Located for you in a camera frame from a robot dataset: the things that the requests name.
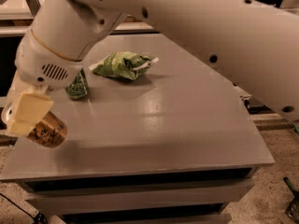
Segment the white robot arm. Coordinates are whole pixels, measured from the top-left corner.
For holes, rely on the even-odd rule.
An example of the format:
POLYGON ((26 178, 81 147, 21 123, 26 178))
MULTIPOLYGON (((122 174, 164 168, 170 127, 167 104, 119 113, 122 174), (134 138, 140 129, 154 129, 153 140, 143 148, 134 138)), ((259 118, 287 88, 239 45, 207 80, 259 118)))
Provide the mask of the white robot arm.
POLYGON ((299 16, 254 0, 44 0, 16 56, 5 120, 27 135, 91 48, 129 15, 292 124, 299 122, 299 16))

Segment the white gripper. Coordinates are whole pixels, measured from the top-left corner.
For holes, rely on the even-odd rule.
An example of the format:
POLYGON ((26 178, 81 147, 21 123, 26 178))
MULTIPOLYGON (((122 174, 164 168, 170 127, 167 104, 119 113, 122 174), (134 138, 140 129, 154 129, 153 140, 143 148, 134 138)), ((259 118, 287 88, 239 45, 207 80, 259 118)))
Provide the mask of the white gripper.
POLYGON ((26 136, 53 106, 46 86, 52 90, 68 87, 82 69, 82 61, 56 55, 29 30, 17 48, 15 65, 18 72, 8 90, 1 119, 7 125, 7 134, 26 136))

